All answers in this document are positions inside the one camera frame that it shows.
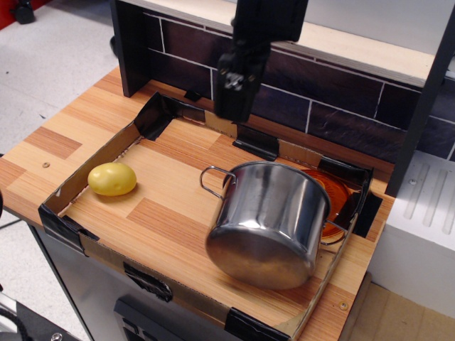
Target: wooden shelf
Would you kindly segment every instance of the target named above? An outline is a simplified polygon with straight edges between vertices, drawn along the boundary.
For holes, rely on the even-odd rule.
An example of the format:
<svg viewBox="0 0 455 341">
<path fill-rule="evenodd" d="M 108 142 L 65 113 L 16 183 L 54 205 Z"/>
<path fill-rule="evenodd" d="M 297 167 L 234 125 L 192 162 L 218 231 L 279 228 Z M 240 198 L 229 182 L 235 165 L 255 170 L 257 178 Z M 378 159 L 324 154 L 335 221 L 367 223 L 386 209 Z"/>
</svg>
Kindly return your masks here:
<svg viewBox="0 0 455 341">
<path fill-rule="evenodd" d="M 236 5 L 224 0 L 126 0 L 145 9 L 232 33 Z M 366 72 L 408 85 L 423 87 L 434 55 L 304 23 L 296 43 L 275 43 L 285 50 Z"/>
</svg>

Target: cardboard edge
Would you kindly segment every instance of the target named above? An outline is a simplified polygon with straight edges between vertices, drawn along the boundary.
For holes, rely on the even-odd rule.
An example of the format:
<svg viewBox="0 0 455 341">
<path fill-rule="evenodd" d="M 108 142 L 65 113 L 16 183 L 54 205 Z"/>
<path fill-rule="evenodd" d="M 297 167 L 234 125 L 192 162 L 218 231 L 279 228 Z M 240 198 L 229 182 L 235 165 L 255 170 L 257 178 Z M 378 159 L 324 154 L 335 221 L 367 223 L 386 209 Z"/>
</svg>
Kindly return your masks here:
<svg viewBox="0 0 455 341">
<path fill-rule="evenodd" d="M 214 325 L 218 325 L 221 328 L 225 326 L 225 321 L 228 313 L 230 312 L 230 307 L 227 307 L 212 298 L 204 296 L 203 294 L 184 286 L 182 283 L 160 274 L 159 272 L 98 243 L 89 236 L 81 235 L 80 240 L 86 256 L 97 260 L 101 264 L 104 264 L 110 269 L 125 276 L 127 275 L 125 274 L 124 263 L 129 264 L 135 269 L 153 276 L 154 278 L 157 278 L 170 288 L 173 294 L 172 301 L 174 303 L 179 304 L 185 309 L 199 315 L 202 318 L 205 318 L 206 320 L 209 320 Z"/>
</svg>

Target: cardboard tray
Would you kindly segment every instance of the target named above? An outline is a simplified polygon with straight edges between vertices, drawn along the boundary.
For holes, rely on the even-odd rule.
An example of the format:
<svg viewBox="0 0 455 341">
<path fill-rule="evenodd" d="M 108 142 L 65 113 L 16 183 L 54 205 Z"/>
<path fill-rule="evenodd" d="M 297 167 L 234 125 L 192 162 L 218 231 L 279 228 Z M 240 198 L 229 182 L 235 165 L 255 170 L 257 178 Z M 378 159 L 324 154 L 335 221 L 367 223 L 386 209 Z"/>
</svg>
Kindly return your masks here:
<svg viewBox="0 0 455 341">
<path fill-rule="evenodd" d="M 136 171 L 138 185 L 120 197 L 94 194 L 87 187 L 88 173 L 116 159 Z M 356 203 L 346 238 L 322 246 L 314 276 L 288 291 L 240 283 L 216 268 L 204 249 L 219 202 L 199 186 L 200 172 L 211 165 L 231 169 L 263 159 L 330 173 L 348 185 Z M 39 214 L 51 237 L 241 340 L 296 340 L 355 228 L 372 179 L 371 170 L 156 93 L 130 125 L 40 206 Z M 219 190 L 222 181 L 216 174 L 205 178 Z"/>
</svg>

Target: screw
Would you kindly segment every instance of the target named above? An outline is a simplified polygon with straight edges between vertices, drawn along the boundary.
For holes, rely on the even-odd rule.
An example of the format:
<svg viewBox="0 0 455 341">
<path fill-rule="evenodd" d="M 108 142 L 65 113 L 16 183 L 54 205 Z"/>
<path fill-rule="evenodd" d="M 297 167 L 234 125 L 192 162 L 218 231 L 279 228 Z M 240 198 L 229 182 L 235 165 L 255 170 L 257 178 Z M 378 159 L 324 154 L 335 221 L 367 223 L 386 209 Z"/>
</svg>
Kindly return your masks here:
<svg viewBox="0 0 455 341">
<path fill-rule="evenodd" d="M 61 341 L 61 340 L 63 340 L 63 335 L 61 335 L 59 332 L 55 333 L 50 338 L 50 341 Z"/>
<path fill-rule="evenodd" d="M 346 302 L 340 302 L 338 304 L 338 307 L 340 307 L 341 310 L 347 310 L 349 309 L 349 305 Z"/>
</svg>

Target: wooden countertop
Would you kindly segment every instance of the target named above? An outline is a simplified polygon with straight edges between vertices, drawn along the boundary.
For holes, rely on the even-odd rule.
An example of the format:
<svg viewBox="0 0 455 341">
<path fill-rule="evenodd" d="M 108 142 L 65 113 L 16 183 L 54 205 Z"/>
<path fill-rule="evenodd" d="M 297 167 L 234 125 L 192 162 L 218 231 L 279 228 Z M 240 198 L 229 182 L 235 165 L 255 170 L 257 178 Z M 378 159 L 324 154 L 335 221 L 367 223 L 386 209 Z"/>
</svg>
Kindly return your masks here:
<svg viewBox="0 0 455 341">
<path fill-rule="evenodd" d="M 161 13 L 232 32 L 236 4 L 226 0 L 122 0 Z M 286 50 L 423 87 L 434 56 L 382 41 L 305 22 L 296 43 L 275 43 Z"/>
<path fill-rule="evenodd" d="M 119 69 L 116 68 L 0 158 L 0 190 L 6 210 L 37 228 L 43 228 L 38 216 L 39 205 L 131 122 L 155 91 L 188 101 L 180 90 L 154 81 L 133 97 L 124 97 Z M 204 99 L 199 104 L 207 108 L 212 105 Z M 386 183 L 373 181 L 372 191 L 384 199 L 380 211 L 367 238 L 353 235 L 349 239 L 300 340 L 338 339 L 392 207 L 393 199 L 383 194 L 385 187 Z M 121 242 L 117 245 L 115 241 L 111 241 L 109 246 L 119 251 L 125 248 Z M 144 257 L 138 256 L 135 260 L 153 268 Z M 341 303 L 346 303 L 348 309 L 343 309 Z"/>
</svg>

